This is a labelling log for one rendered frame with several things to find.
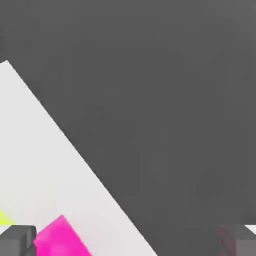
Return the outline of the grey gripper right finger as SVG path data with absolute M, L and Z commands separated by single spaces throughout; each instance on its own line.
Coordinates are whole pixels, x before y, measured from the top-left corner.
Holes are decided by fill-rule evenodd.
M 218 256 L 256 256 L 256 234 L 246 226 L 221 225 L 218 232 L 220 237 Z

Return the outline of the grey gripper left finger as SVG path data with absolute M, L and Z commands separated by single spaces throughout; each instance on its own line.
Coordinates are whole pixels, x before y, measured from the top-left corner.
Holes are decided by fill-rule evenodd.
M 0 256 L 37 256 L 34 225 L 11 225 L 0 234 Z

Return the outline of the large yellow box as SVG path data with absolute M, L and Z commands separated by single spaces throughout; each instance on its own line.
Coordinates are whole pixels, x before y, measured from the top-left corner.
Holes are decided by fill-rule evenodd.
M 0 226 L 11 226 L 16 223 L 0 209 Z

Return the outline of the large magenta box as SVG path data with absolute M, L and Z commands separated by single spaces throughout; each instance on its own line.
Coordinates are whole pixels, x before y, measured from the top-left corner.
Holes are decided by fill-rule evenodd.
M 92 256 L 64 215 L 43 228 L 33 243 L 36 256 Z

